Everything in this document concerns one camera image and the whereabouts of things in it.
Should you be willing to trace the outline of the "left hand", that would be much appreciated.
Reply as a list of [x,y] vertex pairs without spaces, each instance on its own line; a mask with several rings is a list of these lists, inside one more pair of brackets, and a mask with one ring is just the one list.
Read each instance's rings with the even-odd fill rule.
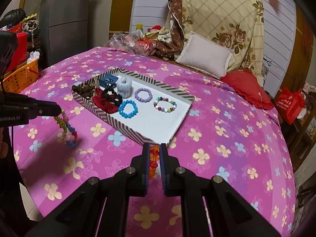
[[5,158],[8,154],[8,144],[3,141],[3,128],[0,130],[0,159]]

